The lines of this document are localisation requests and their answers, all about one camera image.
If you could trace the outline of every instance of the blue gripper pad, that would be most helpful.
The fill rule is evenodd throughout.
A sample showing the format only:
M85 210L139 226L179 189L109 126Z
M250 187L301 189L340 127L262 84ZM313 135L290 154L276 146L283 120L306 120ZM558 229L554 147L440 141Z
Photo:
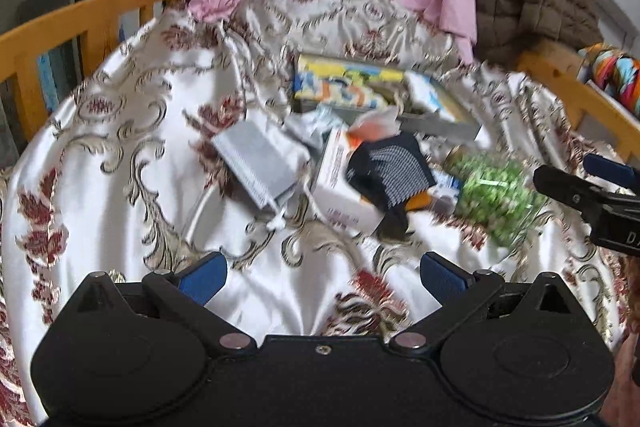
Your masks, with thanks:
M635 190L638 182L636 172L622 163L617 163L596 154L588 154L582 161L584 170L592 176Z
M474 283L474 277L435 252L420 260L420 280L436 301L444 305Z
M212 252L176 277L178 290L204 306L225 285L226 259L220 252Z

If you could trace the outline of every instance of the colorful cloth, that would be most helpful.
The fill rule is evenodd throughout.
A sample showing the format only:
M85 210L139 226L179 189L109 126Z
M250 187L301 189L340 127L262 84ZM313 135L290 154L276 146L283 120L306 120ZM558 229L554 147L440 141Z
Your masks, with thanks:
M593 82L640 118L640 60L606 44L596 44L581 54L586 56Z

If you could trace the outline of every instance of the bed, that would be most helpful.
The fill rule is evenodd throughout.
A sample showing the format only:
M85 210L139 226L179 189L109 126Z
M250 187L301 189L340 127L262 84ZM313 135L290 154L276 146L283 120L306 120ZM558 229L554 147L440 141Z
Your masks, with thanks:
M308 182L308 151L280 129L293 58L304 50L439 69L482 124L478 145L584 174L585 153L615 156L572 132L583 115L621 136L629 152L640 143L589 88L532 55L521 61L530 78L454 67L453 38L396 0L242 0L216 23L196 22L176 1L89 0L0 36L0 78L15 82L31 141L1 181L6 425L44 418L30 358L88 272L134 281L218 248L228 283L208 306L258 341L267 332L389 338L438 307L416 272L427 250L512 281L556 271L606 343L619 341L627 316L623 266L591 245L579 216L558 204L549 203L511 251L496 248L479 227L428 212L411 216L415 233L403 243L346 235L316 219L304 194L290 202L285 229L273 232L209 142L249 118ZM153 18L161 2L164 13ZM141 28L119 43L118 16L135 9ZM34 58L74 36L87 79L47 116ZM438 139L423 145L433 160L447 146Z

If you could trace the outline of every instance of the wooden bed frame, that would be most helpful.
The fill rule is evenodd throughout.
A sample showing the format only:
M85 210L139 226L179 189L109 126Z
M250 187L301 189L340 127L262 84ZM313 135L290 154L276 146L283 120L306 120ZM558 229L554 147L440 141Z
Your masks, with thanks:
M18 117L27 140L47 120L36 58L75 37L80 37L82 73L90 76L118 46L120 15L140 10L140 25L154 16L154 3L170 0L85 0L46 14L0 35L0 82L14 83ZM618 140L624 161L640 158L640 133L591 87L567 76L542 56L526 52L520 71L548 87L565 105L573 128L590 114Z
M154 16L154 3L171 0L85 0L53 11L0 35L0 82L13 83L24 136L31 140L47 121L36 59L80 37L82 74L90 76L118 47L120 15L140 10L140 26Z

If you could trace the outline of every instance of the white patterned bedsheet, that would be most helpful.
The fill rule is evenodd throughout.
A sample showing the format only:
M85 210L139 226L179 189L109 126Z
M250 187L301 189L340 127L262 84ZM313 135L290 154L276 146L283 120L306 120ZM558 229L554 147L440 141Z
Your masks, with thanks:
M561 273L605 341L617 341L626 311L620 264L590 245L576 213L555 203L511 252L479 227L428 212L410 216L415 233L407 243L346 235L316 219L301 194L290 201L286 229L269 232L271 216L257 213L210 138L241 118L254 120L309 181L306 148L280 126L297 50L419 71L455 64L450 36L394 0L243 0L215 25L168 9L141 28L62 103L4 178L5 423L44 419L31 356L88 272L137 281L220 247L229 276L208 307L259 342L267 333L388 338L438 307L417 273L427 250L507 280ZM482 123L478 144L582 173L582 156L595 146L570 133L547 90L522 74L484 69L446 79ZM427 140L425 150L437 158L441 142Z

